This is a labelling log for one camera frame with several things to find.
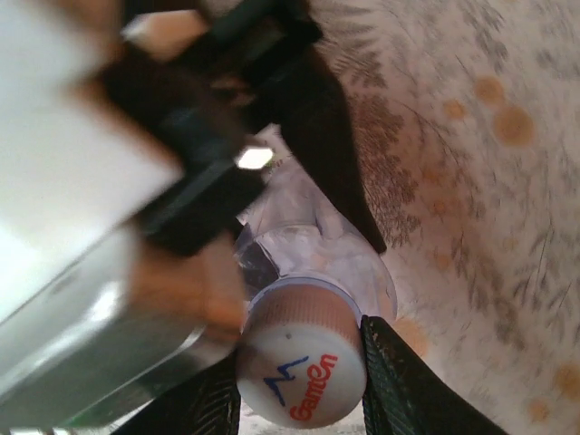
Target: floral patterned fabric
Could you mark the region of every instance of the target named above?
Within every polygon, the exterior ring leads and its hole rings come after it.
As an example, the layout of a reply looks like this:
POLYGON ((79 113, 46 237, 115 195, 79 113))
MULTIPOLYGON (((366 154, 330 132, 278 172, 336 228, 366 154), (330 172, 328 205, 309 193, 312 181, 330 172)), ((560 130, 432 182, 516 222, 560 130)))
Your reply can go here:
MULTIPOLYGON (((580 3, 312 3, 395 328, 507 432, 580 433, 580 3)), ((243 414, 243 435, 293 433, 243 414)), ((363 434, 362 412, 312 433, 363 434)))

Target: plastic bottle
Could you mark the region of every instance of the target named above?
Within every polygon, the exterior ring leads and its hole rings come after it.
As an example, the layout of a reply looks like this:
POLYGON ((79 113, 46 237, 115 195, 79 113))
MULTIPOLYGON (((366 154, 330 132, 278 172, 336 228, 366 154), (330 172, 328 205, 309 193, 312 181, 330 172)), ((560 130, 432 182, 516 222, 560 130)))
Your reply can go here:
POLYGON ((290 428, 345 417, 366 385, 361 316, 396 314, 384 263, 292 158, 246 215, 236 248, 249 294, 242 398, 290 428))

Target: white bottle cap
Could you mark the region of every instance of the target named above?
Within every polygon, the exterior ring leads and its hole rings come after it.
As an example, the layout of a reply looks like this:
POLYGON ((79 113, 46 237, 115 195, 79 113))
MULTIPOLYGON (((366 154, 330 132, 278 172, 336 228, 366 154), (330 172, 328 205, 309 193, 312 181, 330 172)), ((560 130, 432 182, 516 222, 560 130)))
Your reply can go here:
POLYGON ((237 355, 242 399, 266 420, 314 429, 346 417, 366 386, 352 308, 317 285, 282 285, 252 307, 237 355))

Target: orange spot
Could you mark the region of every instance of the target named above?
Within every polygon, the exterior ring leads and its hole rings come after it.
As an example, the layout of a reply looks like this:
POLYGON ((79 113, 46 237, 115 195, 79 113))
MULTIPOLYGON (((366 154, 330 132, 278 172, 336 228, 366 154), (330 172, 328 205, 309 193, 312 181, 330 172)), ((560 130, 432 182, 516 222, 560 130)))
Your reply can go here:
POLYGON ((433 260, 435 261, 435 266, 441 271, 446 271, 451 265, 451 257, 446 254, 440 254, 439 252, 433 252, 433 260))
POLYGON ((473 92, 478 99, 488 106, 504 102, 506 93, 501 82, 496 77, 479 77, 473 86, 473 92))
POLYGON ((443 179, 443 174, 441 174, 436 169, 425 168, 422 171, 423 179, 432 184, 441 185, 441 180, 443 179))
POLYGON ((446 211, 447 207, 445 207, 445 203, 443 201, 437 199, 435 202, 433 202, 433 205, 431 206, 431 213, 441 216, 445 214, 446 211))
POLYGON ((554 384, 571 401, 580 401, 580 368, 572 362, 561 365, 554 375, 554 384))
POLYGON ((541 423, 548 419, 550 410, 547 404, 541 399, 533 399, 527 405, 527 413, 533 423, 541 423))
POLYGON ((513 251, 518 243, 519 241, 515 237, 506 237, 501 243, 501 246, 505 251, 513 251))
POLYGON ((462 120, 467 111, 465 106, 457 100, 448 100, 443 103, 443 111, 450 120, 462 120))
POLYGON ((496 113, 493 131, 500 141, 512 147, 527 145, 536 134, 532 118, 517 106, 507 106, 496 113))
POLYGON ((393 328, 421 358, 427 354, 429 339, 417 322, 408 317, 401 317, 395 321, 393 328))

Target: blue logo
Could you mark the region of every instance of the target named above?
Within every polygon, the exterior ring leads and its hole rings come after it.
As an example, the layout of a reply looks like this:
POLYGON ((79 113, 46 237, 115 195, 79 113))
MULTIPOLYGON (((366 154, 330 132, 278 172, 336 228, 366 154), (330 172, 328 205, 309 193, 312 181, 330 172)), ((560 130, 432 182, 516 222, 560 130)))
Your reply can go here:
POLYGON ((285 407, 286 406, 286 402, 284 400, 284 397, 282 397, 282 392, 278 388, 278 385, 277 384, 279 382, 289 382, 289 381, 293 381, 294 379, 296 379, 295 376, 291 375, 288 372, 288 369, 291 368, 291 367, 295 367, 296 365, 305 363, 306 361, 308 361, 308 357, 307 356, 305 356, 304 358, 300 358, 299 360, 289 362, 287 364, 279 365, 278 367, 276 367, 276 369, 282 375, 282 377, 278 377, 278 378, 264 378, 264 383, 268 386, 268 388, 270 390, 272 390, 272 392, 274 393, 274 395, 278 398, 278 401, 280 401, 280 405, 282 405, 282 406, 285 407))

